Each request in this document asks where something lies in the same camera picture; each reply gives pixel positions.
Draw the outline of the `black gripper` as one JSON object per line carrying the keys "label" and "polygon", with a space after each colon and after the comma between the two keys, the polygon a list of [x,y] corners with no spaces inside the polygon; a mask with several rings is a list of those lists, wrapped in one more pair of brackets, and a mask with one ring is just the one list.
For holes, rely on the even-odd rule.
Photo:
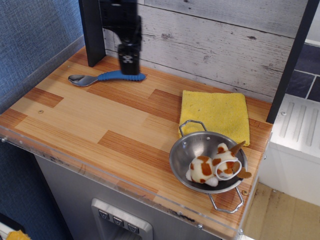
{"label": "black gripper", "polygon": [[136,0],[100,0],[101,24],[120,39],[118,59],[124,75],[140,73],[140,50],[142,41],[142,19],[138,15]]}

